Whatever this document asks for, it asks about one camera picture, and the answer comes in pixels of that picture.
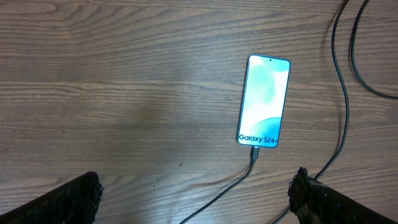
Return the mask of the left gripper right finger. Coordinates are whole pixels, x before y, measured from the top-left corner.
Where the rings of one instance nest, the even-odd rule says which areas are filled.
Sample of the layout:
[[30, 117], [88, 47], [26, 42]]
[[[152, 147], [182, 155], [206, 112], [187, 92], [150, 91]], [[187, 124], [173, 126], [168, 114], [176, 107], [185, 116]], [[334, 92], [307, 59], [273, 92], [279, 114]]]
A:
[[300, 224], [397, 224], [308, 176], [304, 167], [289, 183], [288, 196]]

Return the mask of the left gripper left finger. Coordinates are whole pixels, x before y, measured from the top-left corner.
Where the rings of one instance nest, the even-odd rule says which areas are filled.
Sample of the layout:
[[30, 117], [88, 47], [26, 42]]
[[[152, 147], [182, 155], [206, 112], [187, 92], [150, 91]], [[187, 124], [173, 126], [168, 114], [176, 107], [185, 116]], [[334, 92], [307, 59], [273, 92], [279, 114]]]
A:
[[93, 224], [103, 190], [90, 171], [1, 215], [1, 224]]

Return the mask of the smartphone with blue screen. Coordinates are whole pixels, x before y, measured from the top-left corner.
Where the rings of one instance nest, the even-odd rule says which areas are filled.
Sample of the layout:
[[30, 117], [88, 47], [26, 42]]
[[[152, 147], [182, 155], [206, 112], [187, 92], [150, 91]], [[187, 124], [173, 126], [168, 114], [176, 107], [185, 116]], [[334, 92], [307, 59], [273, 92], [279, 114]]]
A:
[[248, 58], [237, 133], [240, 145], [275, 148], [279, 144], [291, 63], [252, 54]]

